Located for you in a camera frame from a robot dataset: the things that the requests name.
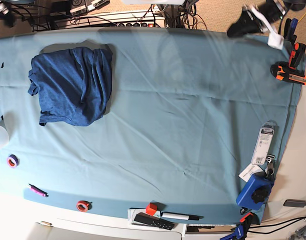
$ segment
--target floor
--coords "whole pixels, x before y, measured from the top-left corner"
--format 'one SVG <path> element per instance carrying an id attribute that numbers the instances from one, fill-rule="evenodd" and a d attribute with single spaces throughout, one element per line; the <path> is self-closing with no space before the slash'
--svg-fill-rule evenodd
<path id="1" fill-rule="evenodd" d="M 244 4 L 261 4 L 264 0 L 200 0 L 197 5 L 197 13 L 205 20 L 207 28 L 210 31 L 225 32 L 229 26 L 235 22 L 241 13 L 241 8 Z M 142 10 L 147 9 L 149 5 L 125 5 L 121 0 L 111 0 L 110 4 L 103 7 L 99 12 L 114 12 L 114 11 L 127 11 L 127 10 Z M 290 11 L 287 16 L 289 18 L 297 18 L 305 13 L 306 8 L 293 12 Z M 205 29 L 203 24 L 198 25 L 199 29 Z M 9 37 L 16 34 L 30 33 L 31 28 L 28 22 L 17 22 L 17 25 L 13 28 L 8 28 L 0 21 L 0 38 Z M 297 25 L 295 34 L 297 35 L 298 42 L 306 44 L 306 16 Z"/>

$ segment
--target white paper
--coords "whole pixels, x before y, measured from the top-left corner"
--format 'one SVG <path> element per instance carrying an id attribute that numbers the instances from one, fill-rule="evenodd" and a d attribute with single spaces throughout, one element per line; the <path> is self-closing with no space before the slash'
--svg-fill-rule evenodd
<path id="1" fill-rule="evenodd" d="M 249 178 L 254 173 L 260 173 L 263 170 L 258 165 L 249 164 L 238 176 L 243 179 L 245 182 L 249 180 Z"/>

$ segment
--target blue clamp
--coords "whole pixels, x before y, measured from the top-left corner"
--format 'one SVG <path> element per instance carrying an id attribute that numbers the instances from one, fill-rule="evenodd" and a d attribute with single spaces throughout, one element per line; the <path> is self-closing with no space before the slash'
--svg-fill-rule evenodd
<path id="1" fill-rule="evenodd" d="M 220 238 L 219 240 L 234 240 L 241 239 L 242 237 L 244 237 L 244 227 L 243 225 L 239 225 L 235 228 L 235 231 L 232 234 Z"/>

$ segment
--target white table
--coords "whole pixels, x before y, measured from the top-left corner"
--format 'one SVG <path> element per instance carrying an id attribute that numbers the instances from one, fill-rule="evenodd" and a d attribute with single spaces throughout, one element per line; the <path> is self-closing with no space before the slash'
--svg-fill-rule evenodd
<path id="1" fill-rule="evenodd" d="M 306 207 L 290 208 L 283 207 L 286 199 L 306 200 L 306 86 L 302 88 L 301 97 L 297 106 L 295 121 L 291 130 L 290 138 L 286 145 L 285 153 L 279 167 L 275 186 L 269 198 L 269 203 L 264 212 L 262 225 L 281 222 L 293 217 L 306 216 Z M 46 221 L 55 227 L 93 233 L 99 235 L 111 235 L 114 237 L 134 239 L 164 239 L 163 236 L 145 234 L 146 231 L 129 229 L 126 219 L 106 217 L 90 213 L 77 212 L 48 205 L 30 202 L 21 198 L 8 196 L 0 193 L 0 240 L 28 239 L 36 222 Z M 248 234 L 253 240 L 284 240 L 289 232 L 306 224 L 300 221 L 292 226 L 269 235 Z M 178 224 L 172 234 L 165 235 L 168 240 L 180 240 L 184 236 L 185 224 Z M 218 240 L 223 235 L 186 235 L 186 240 Z"/>

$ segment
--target red tape roll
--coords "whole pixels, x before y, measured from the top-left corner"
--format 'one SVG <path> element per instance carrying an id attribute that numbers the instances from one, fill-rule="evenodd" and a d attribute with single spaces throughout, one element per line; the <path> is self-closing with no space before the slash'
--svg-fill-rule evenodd
<path id="1" fill-rule="evenodd" d="M 90 203 L 87 202 L 87 201 L 78 201 L 76 207 L 77 207 L 77 209 L 78 209 L 79 211 L 85 213 L 85 212 L 88 211 L 88 206 L 89 206 L 89 204 L 90 204 Z"/>

